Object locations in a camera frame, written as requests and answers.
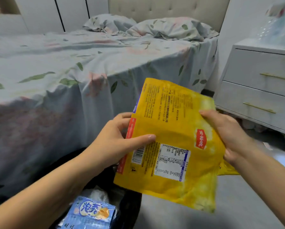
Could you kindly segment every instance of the drawer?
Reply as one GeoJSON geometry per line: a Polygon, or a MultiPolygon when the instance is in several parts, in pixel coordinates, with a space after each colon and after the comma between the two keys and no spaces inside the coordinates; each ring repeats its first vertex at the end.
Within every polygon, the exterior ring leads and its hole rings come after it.
{"type": "Polygon", "coordinates": [[[285,55],[232,50],[223,80],[285,96],[285,55]]]}
{"type": "Polygon", "coordinates": [[[222,81],[215,103],[222,108],[285,130],[285,96],[222,81]]]}

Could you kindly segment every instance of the beige tufted headboard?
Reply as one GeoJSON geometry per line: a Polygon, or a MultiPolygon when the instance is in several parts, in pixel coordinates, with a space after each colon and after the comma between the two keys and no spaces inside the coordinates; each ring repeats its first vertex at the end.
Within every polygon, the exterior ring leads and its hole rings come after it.
{"type": "Polygon", "coordinates": [[[111,14],[136,22],[165,17],[191,17],[220,31],[230,0],[109,0],[111,14]]]}

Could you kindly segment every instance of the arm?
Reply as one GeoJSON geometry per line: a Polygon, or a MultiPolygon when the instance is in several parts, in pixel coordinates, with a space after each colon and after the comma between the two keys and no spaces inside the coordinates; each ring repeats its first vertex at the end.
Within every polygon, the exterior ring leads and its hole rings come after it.
{"type": "Polygon", "coordinates": [[[261,197],[285,226],[285,167],[260,151],[232,117],[214,110],[201,111],[226,146],[225,160],[261,197]]]}
{"type": "Polygon", "coordinates": [[[48,228],[84,186],[126,153],[155,141],[155,135],[124,139],[131,113],[109,121],[95,141],[76,158],[61,165],[0,205],[0,229],[48,228]]]}

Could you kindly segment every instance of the barcode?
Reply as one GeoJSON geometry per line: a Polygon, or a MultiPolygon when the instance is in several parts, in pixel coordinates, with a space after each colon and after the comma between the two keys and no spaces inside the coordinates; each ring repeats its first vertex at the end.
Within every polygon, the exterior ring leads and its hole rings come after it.
{"type": "Polygon", "coordinates": [[[132,163],[141,165],[143,161],[143,153],[145,151],[145,147],[141,147],[137,150],[134,150],[133,157],[132,157],[132,163]]]}

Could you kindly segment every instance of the person's left hand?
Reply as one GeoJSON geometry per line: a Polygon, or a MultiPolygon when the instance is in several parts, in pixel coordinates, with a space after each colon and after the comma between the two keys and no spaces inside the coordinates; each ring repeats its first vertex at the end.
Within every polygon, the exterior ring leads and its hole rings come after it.
{"type": "Polygon", "coordinates": [[[155,141],[153,134],[124,139],[121,131],[128,128],[131,112],[118,114],[106,123],[97,138],[84,150],[87,159],[97,160],[103,169],[116,164],[125,154],[155,141]]]}

